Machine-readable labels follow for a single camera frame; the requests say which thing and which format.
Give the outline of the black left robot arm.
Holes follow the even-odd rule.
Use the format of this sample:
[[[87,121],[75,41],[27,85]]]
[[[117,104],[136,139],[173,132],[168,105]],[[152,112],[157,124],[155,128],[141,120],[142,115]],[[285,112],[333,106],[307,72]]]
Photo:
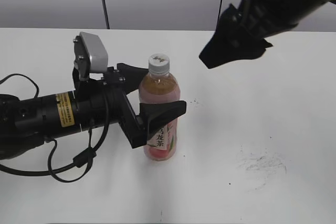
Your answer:
[[[186,112],[185,101],[140,104],[135,114],[128,94],[148,70],[119,63],[100,80],[80,81],[74,70],[73,91],[20,100],[1,96],[1,159],[11,159],[59,138],[118,123],[132,148],[144,146],[163,126]]]

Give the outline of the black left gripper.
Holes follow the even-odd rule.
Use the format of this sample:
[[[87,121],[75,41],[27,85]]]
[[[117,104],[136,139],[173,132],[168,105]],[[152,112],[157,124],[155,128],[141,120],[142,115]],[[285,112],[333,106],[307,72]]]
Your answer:
[[[94,127],[118,123],[132,148],[142,147],[161,128],[186,113],[186,101],[140,103],[136,115],[127,95],[137,90],[149,73],[146,68],[118,63],[109,67],[102,80],[80,81],[75,70],[75,120],[87,130],[90,120]]]

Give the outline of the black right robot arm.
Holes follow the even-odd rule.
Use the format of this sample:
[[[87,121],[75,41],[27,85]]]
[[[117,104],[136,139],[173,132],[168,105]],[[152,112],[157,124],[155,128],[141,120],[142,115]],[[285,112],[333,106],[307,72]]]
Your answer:
[[[220,14],[212,38],[199,55],[209,69],[238,60],[260,58],[272,47],[266,39],[290,31],[334,0],[241,0]]]

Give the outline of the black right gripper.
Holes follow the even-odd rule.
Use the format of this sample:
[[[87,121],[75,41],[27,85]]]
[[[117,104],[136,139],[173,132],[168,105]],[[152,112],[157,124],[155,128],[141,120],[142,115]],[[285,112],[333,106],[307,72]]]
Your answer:
[[[243,13],[230,4],[220,16],[215,33],[199,55],[201,62],[213,69],[238,60],[261,57],[272,44],[253,35],[243,23]]]

